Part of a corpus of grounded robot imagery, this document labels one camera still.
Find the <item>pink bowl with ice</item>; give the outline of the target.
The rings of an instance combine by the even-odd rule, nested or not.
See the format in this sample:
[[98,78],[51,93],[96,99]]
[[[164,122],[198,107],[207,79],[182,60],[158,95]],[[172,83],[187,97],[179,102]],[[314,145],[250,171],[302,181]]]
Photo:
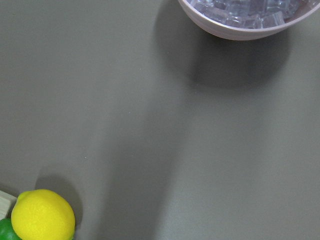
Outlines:
[[292,27],[320,10],[320,2],[318,0],[314,2],[314,5],[303,2],[295,12],[295,15],[288,19],[285,24],[270,28],[245,29],[216,22],[198,12],[186,0],[178,0],[178,3],[185,14],[202,30],[216,37],[232,41],[250,41],[272,36]]

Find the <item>wooden cutting board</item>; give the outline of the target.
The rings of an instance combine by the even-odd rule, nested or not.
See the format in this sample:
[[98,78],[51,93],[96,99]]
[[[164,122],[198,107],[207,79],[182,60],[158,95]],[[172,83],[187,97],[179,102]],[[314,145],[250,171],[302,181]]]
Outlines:
[[0,191],[0,219],[5,219],[10,216],[15,204],[17,202],[17,197]]

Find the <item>green lime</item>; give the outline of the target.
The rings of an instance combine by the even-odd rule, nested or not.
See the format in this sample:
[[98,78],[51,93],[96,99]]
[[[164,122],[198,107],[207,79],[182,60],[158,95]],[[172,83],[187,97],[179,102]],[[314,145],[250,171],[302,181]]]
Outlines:
[[10,218],[0,220],[0,240],[22,240],[15,233]]

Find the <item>yellow lemon near board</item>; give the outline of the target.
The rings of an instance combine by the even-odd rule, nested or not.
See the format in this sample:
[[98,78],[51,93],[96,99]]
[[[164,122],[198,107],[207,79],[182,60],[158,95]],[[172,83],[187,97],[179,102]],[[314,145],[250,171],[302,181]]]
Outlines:
[[17,197],[11,224],[23,240],[72,240],[76,219],[63,197],[48,189],[36,189]]

